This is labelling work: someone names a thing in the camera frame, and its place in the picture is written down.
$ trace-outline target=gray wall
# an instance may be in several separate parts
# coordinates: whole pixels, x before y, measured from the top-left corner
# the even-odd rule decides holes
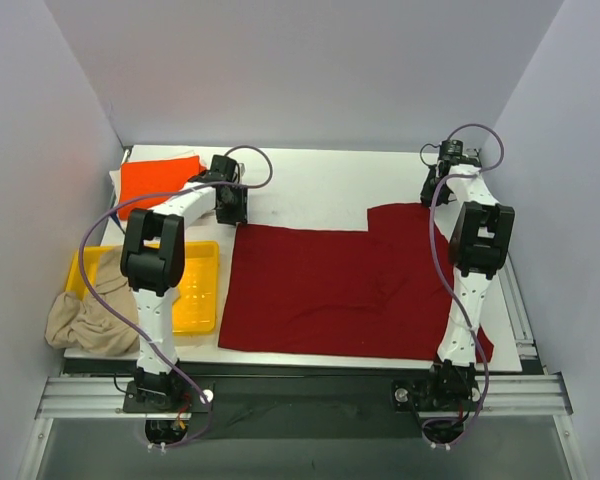
[[[366,150],[493,125],[561,3],[47,0],[126,144]]]
[[[121,150],[41,0],[0,1],[0,480],[58,357],[46,316]]]
[[[489,178],[517,210],[512,258],[540,354],[562,370],[600,478],[600,0],[566,0],[496,124]],[[496,149],[488,144],[493,160]]]

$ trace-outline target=folded orange fabric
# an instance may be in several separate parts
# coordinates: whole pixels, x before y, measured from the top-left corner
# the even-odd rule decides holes
[[[152,160],[148,162],[129,162],[120,167],[119,203],[139,195],[180,190],[194,175],[204,171],[200,157],[174,158],[173,160]],[[134,208],[151,208],[168,197],[140,200],[118,210],[121,220],[129,218]]]

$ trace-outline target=red cloth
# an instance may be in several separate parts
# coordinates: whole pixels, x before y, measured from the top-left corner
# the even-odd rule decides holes
[[[428,211],[386,205],[368,221],[368,233],[240,226],[218,345],[433,360],[451,300],[431,261]]]

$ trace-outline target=yellow basket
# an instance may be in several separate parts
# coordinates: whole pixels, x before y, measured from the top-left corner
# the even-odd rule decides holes
[[[87,247],[84,266],[89,281],[95,284],[100,256],[114,247]],[[218,244],[216,242],[187,242],[184,246],[184,275],[178,284],[180,297],[173,303],[173,333],[199,335],[211,333],[216,326],[218,297]],[[78,252],[73,256],[67,292],[75,292],[82,300],[87,286],[78,269]]]

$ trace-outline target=beige cloth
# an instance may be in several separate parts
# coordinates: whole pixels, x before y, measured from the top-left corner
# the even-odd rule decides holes
[[[115,310],[136,325],[136,302],[120,273],[122,248],[100,257],[95,289]],[[107,312],[87,292],[84,301],[74,292],[61,293],[51,307],[45,339],[54,348],[80,347],[99,355],[115,356],[138,350],[138,334]]]

